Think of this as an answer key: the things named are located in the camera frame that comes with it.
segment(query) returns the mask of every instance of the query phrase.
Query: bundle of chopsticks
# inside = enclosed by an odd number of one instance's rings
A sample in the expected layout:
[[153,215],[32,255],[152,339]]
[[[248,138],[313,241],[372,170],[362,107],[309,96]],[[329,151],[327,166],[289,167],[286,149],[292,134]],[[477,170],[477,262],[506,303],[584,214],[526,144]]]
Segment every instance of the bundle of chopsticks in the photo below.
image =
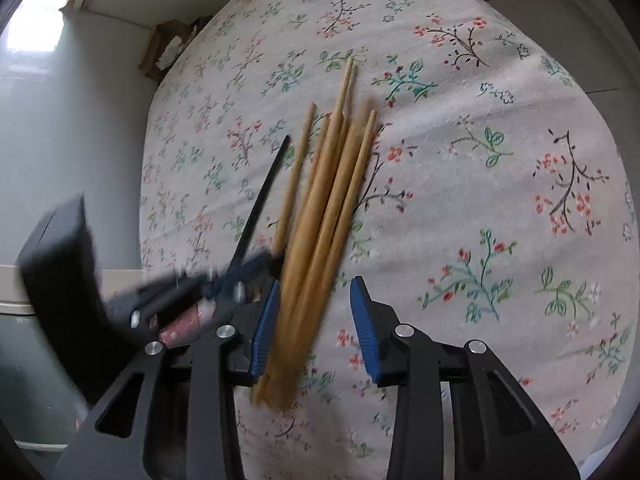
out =
[[254,388],[254,401],[264,402],[274,410],[287,410],[295,401],[300,373],[331,294],[369,159],[378,112],[371,110],[367,120],[365,106],[352,122],[344,116],[352,69],[353,59],[349,58],[334,111],[323,119],[302,203],[289,236],[316,110],[314,104],[309,107],[278,219],[273,253],[284,253],[280,314],[266,372]]

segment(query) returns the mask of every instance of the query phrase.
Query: white fabric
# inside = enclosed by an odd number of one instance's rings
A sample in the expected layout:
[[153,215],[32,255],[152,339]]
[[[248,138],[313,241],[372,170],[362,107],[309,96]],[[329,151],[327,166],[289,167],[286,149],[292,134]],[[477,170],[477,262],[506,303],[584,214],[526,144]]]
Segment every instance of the white fabric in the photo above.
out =
[[[433,339],[487,342],[583,460],[634,342],[633,204],[587,96],[480,0],[229,3],[149,112],[145,269],[225,267],[274,151],[300,138],[309,102],[330,111],[347,56],[356,101],[372,96],[384,127],[296,409],[238,393],[247,478],[385,475],[395,391],[362,365],[347,287],[358,274]],[[288,176],[254,251],[273,241]]]

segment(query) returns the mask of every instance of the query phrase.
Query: silver rivet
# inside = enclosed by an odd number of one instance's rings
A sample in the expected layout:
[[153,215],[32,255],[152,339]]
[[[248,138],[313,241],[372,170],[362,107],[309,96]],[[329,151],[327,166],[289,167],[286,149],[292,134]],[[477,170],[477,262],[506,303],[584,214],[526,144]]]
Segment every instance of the silver rivet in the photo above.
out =
[[234,283],[234,301],[236,303],[244,303],[246,301],[246,287],[244,282]]
[[140,325],[140,311],[134,310],[131,313],[131,328],[138,328]]
[[398,325],[396,326],[396,335],[398,337],[411,337],[415,333],[414,327],[411,325]]
[[469,341],[469,350],[474,354],[484,354],[486,352],[486,345],[482,341],[474,339],[473,341]]
[[162,343],[159,341],[152,341],[145,346],[145,354],[158,355],[162,351]]
[[216,330],[216,335],[220,339],[226,339],[236,333],[236,329],[231,325],[221,325]]

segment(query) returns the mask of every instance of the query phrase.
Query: blue gripper pad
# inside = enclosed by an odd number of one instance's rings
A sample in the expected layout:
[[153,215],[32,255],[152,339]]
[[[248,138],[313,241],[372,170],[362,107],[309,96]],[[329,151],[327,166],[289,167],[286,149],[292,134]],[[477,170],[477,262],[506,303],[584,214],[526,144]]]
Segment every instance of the blue gripper pad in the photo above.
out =
[[278,312],[280,311],[280,282],[277,280],[271,285],[271,290],[264,302],[258,328],[255,330],[251,344],[251,365],[249,373],[254,380],[258,380],[267,367],[267,358],[271,348],[271,341],[276,330]]
[[364,367],[367,374],[371,376],[375,383],[382,378],[382,366],[380,365],[380,354],[378,353],[378,338],[373,328],[373,322],[369,313],[369,294],[362,290],[356,278],[351,280],[350,286],[351,313],[353,322],[358,333],[358,343],[364,359]]

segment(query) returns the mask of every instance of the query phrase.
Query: floral pattern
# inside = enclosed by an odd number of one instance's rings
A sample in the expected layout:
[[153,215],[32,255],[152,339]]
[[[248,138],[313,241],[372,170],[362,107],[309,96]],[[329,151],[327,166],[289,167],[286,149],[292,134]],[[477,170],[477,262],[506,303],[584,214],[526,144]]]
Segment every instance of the floral pattern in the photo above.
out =
[[356,275],[435,340],[487,341],[582,460],[634,344],[638,223],[593,105],[480,0],[231,0],[150,106],[145,272],[224,269],[289,135],[249,247],[273,245],[308,104],[303,179],[349,58],[346,114],[371,100],[380,129],[295,405],[272,413],[236,392],[247,478],[386,476],[397,393],[366,373],[349,308]]

